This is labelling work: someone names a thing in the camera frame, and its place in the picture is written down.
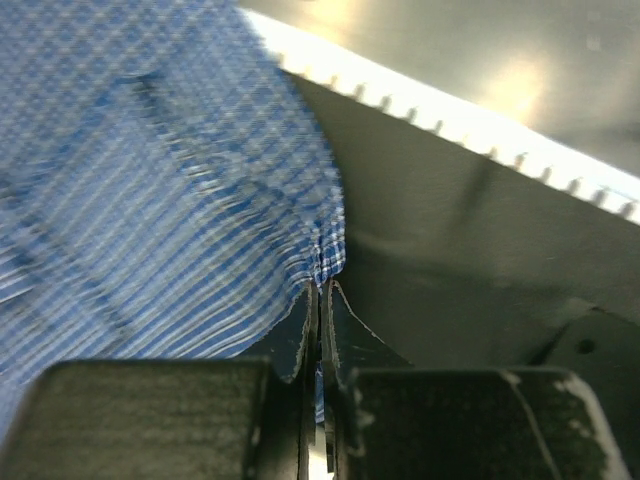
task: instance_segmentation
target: gray metal surface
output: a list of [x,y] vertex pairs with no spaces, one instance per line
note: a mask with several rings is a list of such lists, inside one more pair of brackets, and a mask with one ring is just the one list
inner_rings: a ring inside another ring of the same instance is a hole
[[638,0],[240,0],[640,174]]
[[334,149],[355,313],[423,367],[532,361],[599,306],[640,324],[640,230],[295,79]]

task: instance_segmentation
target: striped fabric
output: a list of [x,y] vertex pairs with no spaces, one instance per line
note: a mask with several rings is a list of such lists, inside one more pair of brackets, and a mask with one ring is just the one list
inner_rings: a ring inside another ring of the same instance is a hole
[[344,263],[339,177],[228,0],[0,2],[0,438],[71,358],[232,356]]

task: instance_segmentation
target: gray panel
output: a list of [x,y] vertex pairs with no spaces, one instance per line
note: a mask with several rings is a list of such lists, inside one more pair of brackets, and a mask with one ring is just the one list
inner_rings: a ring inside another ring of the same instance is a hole
[[339,280],[418,366],[527,363],[594,305],[640,322],[640,229],[322,87],[296,83],[334,148]]
[[640,329],[593,312],[572,322],[545,363],[560,365],[589,383],[630,469],[640,471]]
[[640,174],[637,0],[241,0]]

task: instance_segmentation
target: blue plaid fabric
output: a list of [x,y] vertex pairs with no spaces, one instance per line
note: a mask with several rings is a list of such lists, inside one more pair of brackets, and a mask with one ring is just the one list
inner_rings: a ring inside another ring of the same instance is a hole
[[70,358],[231,356],[344,263],[338,172],[227,0],[0,2],[0,438]]

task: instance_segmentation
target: checkered fabric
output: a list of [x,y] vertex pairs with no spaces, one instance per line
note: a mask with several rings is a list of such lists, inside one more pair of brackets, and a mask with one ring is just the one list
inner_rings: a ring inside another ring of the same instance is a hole
[[70,358],[231,356],[344,263],[337,170],[228,0],[0,2],[0,438]]

